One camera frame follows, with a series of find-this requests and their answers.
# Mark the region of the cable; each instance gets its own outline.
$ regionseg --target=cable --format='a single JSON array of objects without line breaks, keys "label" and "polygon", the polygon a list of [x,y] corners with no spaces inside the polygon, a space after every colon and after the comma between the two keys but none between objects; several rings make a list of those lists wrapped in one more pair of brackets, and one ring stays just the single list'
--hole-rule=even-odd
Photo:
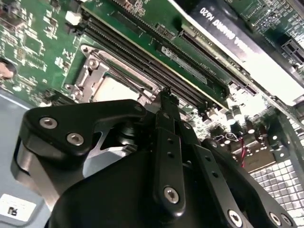
[{"label": "cable", "polygon": [[241,138],[241,145],[242,145],[242,163],[241,163],[241,166],[242,166],[242,168],[244,168],[244,166],[245,166],[246,147],[245,147],[244,139],[243,138]]},{"label": "cable", "polygon": [[[231,135],[234,137],[234,139],[228,138],[228,136],[227,136],[227,135],[229,135],[229,134],[231,134]],[[231,141],[238,142],[238,138],[237,138],[237,136],[236,136],[235,134],[233,134],[232,132],[228,132],[228,133],[226,133],[225,138],[226,138],[226,139],[228,139],[228,140],[231,140]]]}]

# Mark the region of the screw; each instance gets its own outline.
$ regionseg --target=screw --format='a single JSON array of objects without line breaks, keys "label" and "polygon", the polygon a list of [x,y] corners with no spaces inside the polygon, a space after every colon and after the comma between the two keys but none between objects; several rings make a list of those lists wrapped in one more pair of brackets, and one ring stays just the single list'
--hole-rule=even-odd
[{"label": "screw", "polygon": [[92,69],[95,69],[95,68],[98,66],[98,63],[97,63],[96,60],[90,59],[90,60],[89,60],[89,66],[90,66]]},{"label": "screw", "polygon": [[167,113],[163,113],[163,116],[166,117],[167,119],[170,119],[170,117]]},{"label": "screw", "polygon": [[135,106],[135,109],[136,109],[137,111],[140,111],[140,112],[143,110],[139,105],[136,105],[136,106]]},{"label": "screw", "polygon": [[217,147],[218,147],[218,145],[216,144],[215,141],[211,141],[210,144],[211,144],[214,148],[217,148]]},{"label": "screw", "polygon": [[191,126],[190,126],[190,124],[188,124],[188,123],[184,123],[184,126],[185,126],[187,129],[191,129]]},{"label": "screw", "polygon": [[166,187],[163,194],[170,203],[176,204],[180,199],[177,191],[171,187]]},{"label": "screw", "polygon": [[42,127],[47,129],[54,129],[58,125],[57,121],[51,117],[43,117],[39,120],[39,123]]},{"label": "screw", "polygon": [[80,134],[77,134],[77,133],[68,134],[67,137],[66,137],[66,140],[70,144],[73,144],[74,146],[80,146],[84,143],[83,137]]},{"label": "screw", "polygon": [[236,225],[236,227],[242,227],[242,219],[234,210],[229,210],[228,215],[230,220],[233,222],[234,225]]},{"label": "screw", "polygon": [[272,221],[273,221],[277,226],[281,226],[281,225],[282,225],[280,219],[279,219],[274,213],[270,212],[269,215],[270,215]]},{"label": "screw", "polygon": [[282,216],[282,219],[284,219],[284,221],[292,227],[293,223],[290,221],[290,219],[284,214],[281,214],[281,216]]}]

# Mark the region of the capacitor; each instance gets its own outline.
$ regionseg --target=capacitor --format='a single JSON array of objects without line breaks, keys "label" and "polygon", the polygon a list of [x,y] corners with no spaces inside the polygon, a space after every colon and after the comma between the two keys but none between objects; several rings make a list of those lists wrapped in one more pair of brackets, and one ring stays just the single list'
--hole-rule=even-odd
[{"label": "capacitor", "polygon": [[268,132],[266,130],[265,125],[261,124],[259,126],[259,131],[260,131],[260,134],[261,134],[262,137],[266,138],[268,136]]},{"label": "capacitor", "polygon": [[227,123],[228,123],[229,125],[233,125],[233,124],[236,123],[236,120],[234,119],[234,116],[233,116],[233,114],[232,114],[231,111],[227,111],[227,112],[225,113],[225,115],[226,115]]},{"label": "capacitor", "polygon": [[249,134],[253,134],[255,132],[253,123],[250,120],[246,120],[246,127]]},{"label": "capacitor", "polygon": [[232,112],[236,121],[242,120],[243,115],[238,105],[232,106]]},{"label": "capacitor", "polygon": [[241,125],[236,122],[233,125],[231,125],[231,132],[237,137],[242,137],[242,135],[245,133]]}]

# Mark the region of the gray metal panel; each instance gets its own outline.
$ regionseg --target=gray metal panel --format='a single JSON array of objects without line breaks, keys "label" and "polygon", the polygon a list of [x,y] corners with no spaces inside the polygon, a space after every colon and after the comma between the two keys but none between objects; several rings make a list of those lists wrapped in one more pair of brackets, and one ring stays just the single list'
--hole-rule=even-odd
[{"label": "gray metal panel", "polygon": [[0,215],[0,228],[44,227],[50,211],[43,199],[30,189],[19,184],[10,172],[10,164],[16,146],[17,136],[23,114],[30,106],[13,96],[0,91],[0,198],[3,194],[33,202],[36,208],[28,222]]}]

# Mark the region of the white label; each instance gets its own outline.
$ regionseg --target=white label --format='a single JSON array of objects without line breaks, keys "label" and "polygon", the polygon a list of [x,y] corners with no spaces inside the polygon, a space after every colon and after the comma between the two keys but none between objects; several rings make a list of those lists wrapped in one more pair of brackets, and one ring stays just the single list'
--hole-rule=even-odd
[{"label": "white label", "polygon": [[36,207],[35,203],[3,194],[0,198],[0,215],[27,222]]}]

